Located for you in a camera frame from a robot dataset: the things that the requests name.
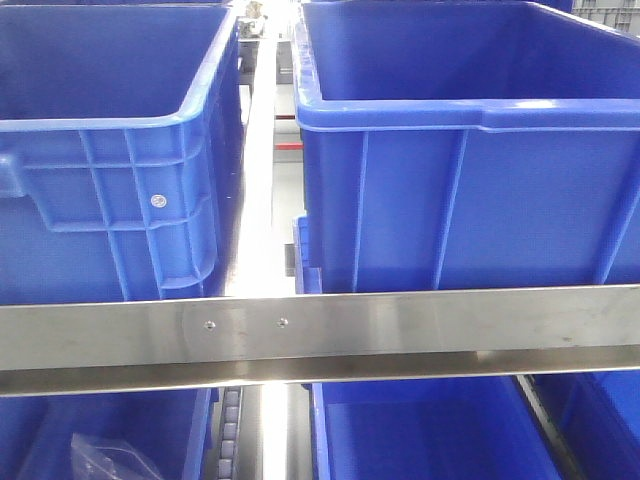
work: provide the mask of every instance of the stainless steel bar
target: stainless steel bar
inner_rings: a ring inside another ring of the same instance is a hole
[[[0,308],[3,393],[635,367],[638,285]]]
[[[547,442],[551,456],[561,472],[562,478],[564,478],[564,480],[587,480],[578,462],[574,458],[571,449],[564,441],[564,438],[549,417],[547,410],[540,402],[530,378],[527,378],[525,375],[518,375],[514,377],[514,381],[520,388],[532,417]]]

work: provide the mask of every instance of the metal rail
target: metal rail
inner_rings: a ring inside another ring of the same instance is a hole
[[[227,290],[248,298],[0,307],[0,394],[640,367],[639,285],[289,295],[270,240],[275,53],[261,43]]]

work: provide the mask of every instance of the blue plastic crate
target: blue plastic crate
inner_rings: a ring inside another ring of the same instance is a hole
[[[0,304],[199,297],[239,190],[220,6],[0,7]]]
[[[149,5],[227,3],[226,0],[0,0],[0,5]]]
[[[73,480],[74,433],[124,440],[167,480],[199,480],[210,389],[0,399],[0,478]]]
[[[587,478],[640,478],[640,371],[538,375],[536,384]]]
[[[332,0],[311,0],[314,1],[332,1]],[[469,1],[486,1],[486,0],[469,0]],[[556,8],[558,10],[562,10],[563,12],[571,12],[573,7],[573,0],[535,0],[536,3],[540,3],[541,5],[546,5],[547,7]]]
[[[640,281],[637,39],[527,2],[301,14],[325,292]]]
[[[559,479],[511,379],[313,385],[318,480]]]

